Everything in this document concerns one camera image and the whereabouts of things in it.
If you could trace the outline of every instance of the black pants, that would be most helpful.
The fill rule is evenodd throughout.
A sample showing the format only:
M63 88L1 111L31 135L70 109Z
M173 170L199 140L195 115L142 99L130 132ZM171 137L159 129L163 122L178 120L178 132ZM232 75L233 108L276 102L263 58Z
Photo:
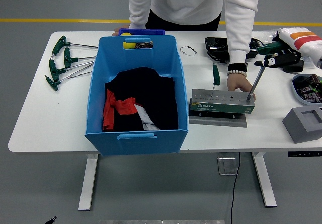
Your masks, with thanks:
M217 31L220 16L207 24L198 25L181 25L168 22L163 20L158 15L156 15L152 10L150 10L149 18L146 23L147 29L163 29L165 31Z

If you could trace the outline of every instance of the white table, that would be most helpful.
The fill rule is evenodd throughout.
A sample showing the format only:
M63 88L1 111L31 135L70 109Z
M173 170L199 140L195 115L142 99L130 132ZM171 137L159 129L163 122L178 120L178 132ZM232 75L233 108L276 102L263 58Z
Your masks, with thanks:
M190 46L194 57L179 52L186 81L187 97L191 90L212 89L213 60L207 55L206 37L225 37L225 32L167 32L174 35L178 50ZM45 80L50 76L49 57L58 39L65 35L68 42L97 46L99 39L112 32L55 32L51 35L39 67L30 86L8 147L16 153L80 153L88 156L79 210L90 210L95 170L99 152L84 137L90 75L62 81L54 91ZM267 34L253 32L264 40ZM71 47L72 57L95 56L96 50ZM63 68L63 49L54 58L57 68ZM226 90L227 66L217 64L221 85ZM259 67L249 63L248 80L254 82ZM321 74L320 69L308 67L305 74ZM322 150L322 140L294 144L282 120L294 107L303 106L291 91L293 75L281 69L266 69L255 94L255 108L246 115L247 128L189 124L189 132L181 152L252 152L263 199L267 207L276 206L263 154L266 151Z

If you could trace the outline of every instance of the black cable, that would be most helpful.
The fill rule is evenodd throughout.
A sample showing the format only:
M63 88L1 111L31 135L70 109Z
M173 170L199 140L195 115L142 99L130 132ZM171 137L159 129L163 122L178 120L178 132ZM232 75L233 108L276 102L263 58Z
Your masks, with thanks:
M237 169L235 183L233 184L232 204L231 204L231 210L230 210L230 224L232 224L232 209L233 209L233 202L235 200L235 187L236 187L236 181L237 181L237 177L238 177L238 173L239 173L239 168L240 168L240 152L238 152L238 153L239 153L239 165L238 165L238 169Z
M183 49L183 48L189 48L189 49L191 49L193 52L195 52L195 54L194 54L194 55L187 54L186 52L183 52L183 51L182 51L182 49ZM180 48L180 52L181 52L181 53L183 53L183 54L185 54L185 55L187 55L187 56L196 56L196 54L197 54L197 52L196 52L193 48L191 48L190 46L183 46L183 47L181 47L181 48Z

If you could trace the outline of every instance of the green handle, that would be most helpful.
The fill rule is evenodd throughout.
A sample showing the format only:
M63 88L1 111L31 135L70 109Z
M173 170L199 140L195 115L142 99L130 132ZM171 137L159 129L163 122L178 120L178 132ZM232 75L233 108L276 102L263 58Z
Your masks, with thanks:
M53 80L51 78L49 78L48 76L46 76L46 80L47 82L50 84L50 86L55 90L55 91L58 91L58 85L60 84L60 81L57 81L57 82L53 82Z
M215 64L212 66L212 71L213 71L214 86L220 85L220 75L219 75L218 67Z
M70 43L67 42L66 36L62 36L58 40L58 42L56 43L54 49L52 50L52 53L54 55L57 55L60 52L60 50L62 49L62 47L64 47L64 46L70 46Z
M273 42L269 44L265 44L263 46L257 47L256 50L260 55L268 55L268 54L275 54L278 51L283 49L289 49L290 46L284 42Z
M64 51L64 63L65 63L65 68L70 68L71 64L78 62L78 58L71 58L70 57L70 49L65 48Z
M49 60L49 70L52 76L52 79L56 82L59 80L59 75L66 72L65 69L57 69L56 64L53 59Z

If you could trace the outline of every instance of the hand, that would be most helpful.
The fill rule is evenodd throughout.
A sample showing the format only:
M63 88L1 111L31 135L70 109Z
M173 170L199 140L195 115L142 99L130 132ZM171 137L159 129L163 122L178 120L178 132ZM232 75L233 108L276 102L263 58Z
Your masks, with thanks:
M230 74L227 78L227 86L229 91L241 89L243 92L250 92L252 84L242 74Z
M119 35L119 30L121 29L121 28L129 28L129 24L124 24L124 25L122 25L122 26L120 26L120 27L118 27L118 28L116 28L116 29L114 29L114 33L112 34L113 36L118 36Z

